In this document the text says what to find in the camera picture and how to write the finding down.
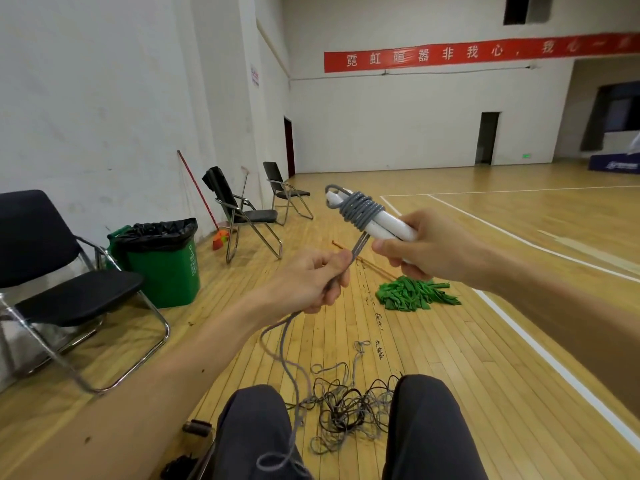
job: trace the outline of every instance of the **folding chair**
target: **folding chair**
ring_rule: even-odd
[[[79,242],[91,246],[96,257],[105,258],[114,269],[97,270]],[[169,323],[140,291],[144,277],[138,273],[121,270],[105,249],[73,235],[43,191],[27,190],[0,194],[0,289],[18,286],[49,274],[69,265],[78,256],[89,268],[89,272],[16,305],[10,305],[6,295],[0,292],[0,320],[18,323],[49,355],[48,359],[29,371],[29,374],[53,360],[60,364],[84,391],[102,394],[120,384],[164,345],[171,331]],[[94,336],[102,325],[104,315],[136,293],[162,323],[164,337],[110,386],[94,387],[64,359],[63,354]],[[58,327],[77,327],[90,322],[97,322],[92,330],[72,339],[58,350],[50,345],[34,326],[50,324]],[[4,337],[0,342],[3,342],[0,346],[8,345]],[[9,358],[8,365],[14,373],[15,364],[10,351],[7,349],[3,353],[5,358]]]
[[[302,197],[309,197],[311,193],[305,190],[298,190],[293,185],[284,182],[282,179],[282,175],[280,174],[280,170],[278,169],[278,164],[276,162],[262,162],[262,166],[264,167],[264,171],[267,174],[267,181],[271,184],[271,190],[273,191],[273,199],[271,199],[271,208],[272,209],[275,209],[276,207],[287,208],[286,212],[284,213],[284,221],[282,222],[282,224],[280,224],[279,222],[276,222],[276,224],[280,224],[281,226],[284,226],[284,224],[286,224],[287,216],[289,215],[289,205],[291,205],[295,209],[295,211],[298,213],[300,217],[305,217],[307,219],[313,220],[314,215],[311,213],[311,210],[309,210],[307,203],[304,201],[304,199],[302,199]],[[276,197],[286,200],[287,204],[274,205],[276,201]],[[300,199],[300,201],[302,202],[302,205],[305,206],[305,209],[307,209],[307,212],[309,213],[308,216],[304,214],[300,214],[300,211],[298,210],[298,208],[291,201],[292,197],[298,197]]]
[[[282,259],[282,241],[277,236],[277,234],[271,229],[269,224],[274,224],[278,220],[278,212],[273,209],[266,210],[256,210],[253,204],[249,201],[249,199],[245,197],[240,197],[238,195],[234,195],[231,192],[231,188],[227,183],[227,179],[225,178],[220,167],[212,167],[207,170],[204,177],[202,177],[204,183],[216,194],[216,202],[218,202],[222,209],[225,211],[225,215],[229,219],[229,240],[227,242],[227,263],[231,262],[231,259],[236,255],[236,250],[238,247],[238,241],[240,240],[240,226],[244,224],[249,224],[251,228],[255,231],[256,234],[260,237],[262,242],[269,248],[269,250],[276,256],[278,259]],[[248,205],[252,208],[252,210],[244,210],[244,206]],[[268,243],[268,241],[264,238],[264,236],[258,231],[255,224],[264,224],[267,226],[269,232],[274,236],[280,245],[280,248],[276,252],[275,249]],[[231,240],[233,240],[234,235],[234,225],[236,226],[236,243],[234,245],[234,250],[231,252]]]

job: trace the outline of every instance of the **left hand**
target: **left hand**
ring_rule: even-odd
[[[302,250],[281,266],[264,291],[277,319],[300,310],[315,314],[332,305],[349,285],[351,252]]]

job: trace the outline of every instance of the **door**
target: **door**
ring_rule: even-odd
[[[478,132],[478,144],[476,147],[476,165],[491,165],[499,117],[499,112],[484,112],[480,117],[480,131]]]
[[[291,120],[284,118],[284,138],[287,145],[287,167],[289,167],[289,178],[296,174],[296,159],[293,156],[293,129]]]

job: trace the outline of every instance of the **gray rope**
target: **gray rope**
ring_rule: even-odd
[[[340,215],[342,217],[344,217],[345,221],[351,222],[359,230],[363,231],[362,235],[360,236],[360,238],[356,242],[356,245],[353,247],[353,250],[351,251],[351,263],[353,263],[353,261],[360,254],[360,252],[364,249],[365,244],[369,240],[369,234],[364,232],[364,228],[367,226],[367,224],[369,224],[373,220],[373,218],[375,216],[377,216],[385,208],[382,205],[380,205],[379,203],[373,201],[373,199],[371,197],[364,195],[362,192],[352,193],[352,192],[340,187],[339,185],[333,185],[332,184],[332,185],[327,185],[326,186],[325,193],[329,192],[329,190],[331,190],[331,189],[343,192],[346,195],[348,195],[348,197],[340,205],[332,205],[327,201],[327,203],[326,203],[327,207],[329,207],[330,209],[339,209]],[[332,284],[335,281],[335,279],[336,278],[333,278],[331,281],[329,281],[327,283],[327,286],[325,287],[325,289],[329,289],[332,286]],[[310,379],[309,374],[307,373],[307,371],[305,371],[304,368],[302,368],[302,366],[300,364],[298,364],[296,362],[292,362],[290,360],[287,360],[284,357],[284,341],[285,341],[285,337],[287,336],[287,331],[288,331],[289,326],[291,325],[291,322],[293,321],[293,319],[296,318],[298,315],[300,315],[300,313],[301,312],[292,313],[291,315],[289,315],[284,320],[281,320],[281,321],[277,322],[276,324],[265,328],[260,334],[260,345],[264,349],[265,353],[267,355],[269,355],[270,357],[272,357],[274,360],[277,360],[278,362],[280,362],[282,364],[282,368],[284,369],[284,372],[286,373],[286,375],[289,377],[289,379],[293,383],[293,389],[294,389],[294,393],[295,393],[295,396],[296,396],[296,402],[295,402],[295,406],[294,406],[294,419],[293,419],[292,431],[291,431],[291,436],[289,437],[289,450],[286,453],[268,452],[268,453],[260,455],[260,457],[258,457],[258,460],[256,460],[256,467],[258,469],[260,469],[261,471],[263,471],[263,472],[276,472],[276,471],[280,470],[281,468],[284,468],[284,466],[286,466],[286,464],[290,463],[292,468],[298,474],[300,474],[302,476],[311,477],[312,476],[311,473],[304,466],[304,464],[302,464],[302,462],[300,462],[300,461],[297,461],[297,460],[293,459],[293,453],[294,453],[295,448],[296,448],[296,434],[297,434],[298,429],[300,428],[300,426],[302,426],[302,422],[303,422],[302,415],[301,415],[301,408],[305,404],[310,404],[311,402],[313,402],[313,397],[315,396],[315,394],[314,394],[314,391],[312,391],[311,379]],[[276,329],[278,327],[281,327],[281,326],[283,327],[283,329],[282,329],[282,334],[280,336],[278,354],[275,354],[275,353],[271,352],[267,348],[267,346],[266,346],[266,344],[264,342],[264,336],[268,332],[270,332],[271,330],[274,330],[274,329]],[[356,354],[356,358],[362,356],[362,354],[364,353],[364,348],[362,348],[362,346],[364,345],[364,342],[357,342],[357,343],[359,344],[358,345],[359,348],[356,348],[356,350],[358,351],[358,353]],[[353,364],[352,382],[355,381],[355,360],[356,360],[356,358],[354,359],[354,364]],[[302,373],[302,375],[304,376],[304,378],[305,378],[305,380],[307,382],[307,396],[302,401],[300,400],[300,389],[298,387],[298,384],[297,384],[296,380],[293,377],[293,374],[289,370],[289,367],[288,367],[289,365],[292,366],[292,367],[295,367],[297,370],[299,370]],[[344,365],[347,368],[347,376],[348,376],[348,368],[349,367],[348,367],[348,365],[346,363],[344,363]],[[375,403],[377,401],[379,401],[379,399],[375,398],[375,397],[372,398],[372,400]],[[375,420],[379,420],[380,419],[380,414],[383,414],[383,412],[382,413],[380,413],[380,412],[376,412],[375,413]]]

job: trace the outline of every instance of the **metal chair frame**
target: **metal chair frame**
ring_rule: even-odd
[[[286,204],[286,205],[275,205],[275,202],[276,202],[276,191],[275,191],[275,190],[273,190],[273,188],[271,189],[271,190],[273,190],[273,198],[271,199],[271,208],[272,208],[272,209],[275,209],[276,207],[286,207],[286,208],[287,208],[287,210],[286,210],[286,211],[285,211],[285,213],[284,213],[284,220],[283,220],[283,222],[282,222],[282,223],[280,223],[280,222],[277,222],[277,221],[276,221],[276,224],[279,224],[279,225],[281,225],[281,226],[284,226],[284,224],[286,224],[286,223],[287,223],[287,217],[288,217],[288,215],[289,215],[289,206],[290,206],[290,205],[295,209],[295,211],[298,213],[298,215],[299,215],[300,217],[304,217],[304,218],[309,219],[309,220],[313,220],[313,219],[314,219],[314,215],[313,215],[313,213],[311,212],[311,210],[309,209],[309,207],[308,207],[308,205],[307,205],[307,202],[305,202],[305,200],[302,198],[302,196],[298,193],[298,189],[297,189],[297,188],[295,188],[293,185],[288,184],[288,183],[286,183],[286,182],[279,182],[279,181],[277,181],[277,180],[270,180],[270,179],[268,179],[268,178],[267,178],[267,182],[269,182],[270,184],[278,184],[278,185],[281,185],[281,186],[282,186],[282,190],[283,190],[283,191],[284,191],[284,193],[287,195],[287,204]],[[309,215],[308,215],[308,216],[306,216],[306,215],[304,215],[304,214],[301,214],[301,213],[300,213],[300,211],[298,210],[298,208],[295,206],[295,204],[291,201],[291,197],[292,197],[292,195],[291,195],[291,194],[292,194],[292,191],[296,193],[294,196],[297,196],[297,197],[300,199],[300,201],[302,202],[302,205],[304,205],[304,206],[305,206],[305,209],[307,209],[307,212],[309,213]]]
[[[229,264],[231,262],[231,260],[234,258],[234,256],[236,255],[236,251],[238,248],[238,242],[240,241],[240,227],[242,225],[246,225],[249,224],[251,226],[251,228],[253,229],[253,231],[258,234],[258,236],[260,237],[260,239],[262,240],[262,242],[269,248],[269,250],[274,254],[274,256],[276,256],[276,258],[278,259],[282,259],[282,241],[280,240],[280,238],[278,237],[278,235],[273,231],[273,229],[271,228],[271,226],[269,226],[268,223],[266,222],[257,222],[256,224],[264,224],[267,226],[267,229],[269,229],[269,232],[272,234],[272,236],[274,236],[276,238],[276,241],[279,244],[279,249],[276,252],[275,249],[273,249],[272,245],[269,244],[269,242],[264,238],[264,236],[260,233],[260,231],[258,231],[258,229],[256,228],[255,224],[253,222],[251,222],[251,220],[246,216],[246,214],[243,211],[243,207],[244,204],[247,204],[249,207],[251,207],[253,210],[256,210],[256,208],[253,206],[253,204],[251,203],[251,201],[249,201],[249,199],[245,198],[245,197],[241,197],[239,195],[235,195],[234,197],[236,199],[240,199],[240,206],[238,206],[236,204],[236,206],[233,206],[229,203],[225,203],[222,202],[220,199],[216,199],[216,202],[218,202],[220,205],[222,205],[223,207],[230,209],[231,210],[231,216],[229,218],[229,239],[227,241],[227,264]],[[242,218],[244,218],[244,220],[246,222],[234,222],[235,218],[236,218],[236,212],[242,216]],[[231,241],[233,240],[233,235],[234,235],[234,225],[236,226],[236,243],[234,245],[234,250],[233,252],[231,252]]]
[[[86,240],[86,239],[84,239],[82,237],[79,237],[79,236],[76,236],[76,235],[74,237],[76,238],[77,241],[83,242],[84,244],[87,244],[88,246],[91,246],[95,250],[96,258],[98,258],[98,257],[100,257],[100,259],[105,258],[117,270],[122,271],[122,268],[118,265],[118,263],[115,261],[115,259],[113,259],[113,257],[109,254],[109,252],[106,249],[104,249],[103,247],[98,246],[97,244],[94,244],[93,242],[88,241],[88,240]],[[95,271],[96,270],[96,267],[93,265],[93,263],[91,262],[91,260],[87,256],[87,254],[84,252],[84,250],[80,250],[80,257],[81,257],[82,261],[84,261],[85,266],[87,266],[87,268],[89,268],[89,270],[91,270],[91,271]],[[64,370],[67,371],[67,373],[69,374],[71,379],[75,380],[75,382],[78,384],[78,386],[80,386],[80,388],[82,388],[85,392],[88,392],[88,393],[94,394],[94,395],[100,395],[100,394],[104,394],[105,392],[107,392],[107,391],[113,389],[114,387],[116,387],[124,379],[126,379],[126,377],[128,377],[128,375],[130,375],[133,371],[137,370],[146,361],[148,361],[149,357],[151,357],[151,355],[155,354],[155,352],[160,347],[162,347],[164,345],[164,343],[169,339],[169,335],[171,334],[171,327],[169,326],[169,323],[165,320],[164,316],[160,313],[160,311],[156,308],[156,306],[153,303],[151,303],[149,298],[147,298],[146,295],[144,293],[142,293],[142,291],[138,291],[138,295],[144,300],[144,302],[147,304],[149,309],[151,309],[151,311],[156,316],[156,318],[158,318],[158,320],[160,320],[160,322],[163,324],[163,326],[164,326],[164,337],[158,343],[156,343],[156,345],[154,345],[142,357],[142,359],[140,359],[138,362],[133,364],[133,366],[130,367],[129,370],[124,372],[124,374],[121,375],[118,379],[116,379],[111,385],[109,385],[107,387],[102,387],[102,388],[93,387],[91,384],[89,384],[89,382],[86,379],[84,379],[84,377],[82,377],[80,372],[78,372],[66,359],[64,359],[64,357],[62,357],[62,355],[64,355],[66,352],[69,352],[69,350],[75,348],[76,346],[80,345],[85,340],[87,340],[87,339],[91,338],[92,336],[94,336],[99,331],[102,323],[104,322],[104,315],[102,315],[100,318],[97,319],[98,323],[94,327],[94,329],[90,330],[89,332],[85,333],[82,336],[78,336],[78,337],[75,337],[75,338],[71,339],[67,344],[65,344],[64,346],[60,347],[59,349],[53,348],[52,345],[50,345],[50,343],[48,343],[48,341],[36,329],[36,327],[34,327],[34,325],[32,323],[30,323],[27,319],[25,319],[24,316],[22,316],[22,314],[18,311],[18,309],[16,309],[15,307],[9,305],[6,302],[5,298],[4,298],[4,294],[1,293],[1,292],[0,292],[0,321],[8,319],[8,320],[11,320],[11,321],[14,321],[14,322],[18,323],[34,339],[36,339],[36,341],[39,343],[39,345],[45,350],[45,352],[49,356],[43,362],[39,363],[36,367],[34,367],[32,370],[28,371],[27,375],[28,374],[32,374],[32,373],[40,370],[41,368],[43,368],[44,365],[46,365],[46,364],[48,364],[48,363],[53,361],[53,362],[58,363],[60,366],[62,366],[62,368],[64,368]],[[15,373],[15,362],[13,361],[13,357],[11,355],[11,352],[10,352],[9,348],[8,348],[8,343],[6,341],[6,338],[4,336],[4,332],[2,331],[2,327],[1,326],[0,326],[0,346],[3,348],[3,355],[4,355],[4,358],[5,358],[6,362],[7,362],[7,364],[9,366],[12,374],[14,374]]]

